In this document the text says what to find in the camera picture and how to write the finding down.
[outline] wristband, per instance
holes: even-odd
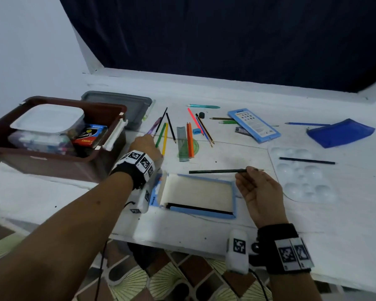
[[[133,150],[121,157],[110,172],[125,172],[129,174],[133,181],[133,188],[142,188],[149,181],[155,170],[152,159],[146,153]]]
[[[269,274],[309,273],[314,266],[293,224],[276,224],[258,230],[259,254]]]

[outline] white container lid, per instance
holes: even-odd
[[[22,114],[10,127],[17,130],[63,133],[84,116],[79,107],[41,104]]]

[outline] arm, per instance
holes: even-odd
[[[256,227],[288,223],[280,184],[263,171],[247,167],[235,175],[236,185],[248,206]],[[274,301],[321,301],[309,273],[270,275]]]
[[[150,135],[130,150],[161,158]],[[0,261],[0,300],[71,300],[133,188],[116,172],[59,210]]]

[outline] gray plastic tray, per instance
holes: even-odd
[[[152,99],[149,97],[100,91],[87,91],[82,95],[82,100],[125,105],[127,107],[125,119],[128,119],[125,127],[127,130],[138,130],[146,110],[152,104]]]

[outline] blue pouch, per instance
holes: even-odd
[[[331,148],[349,144],[373,134],[375,128],[346,119],[336,124],[306,131],[323,148]]]

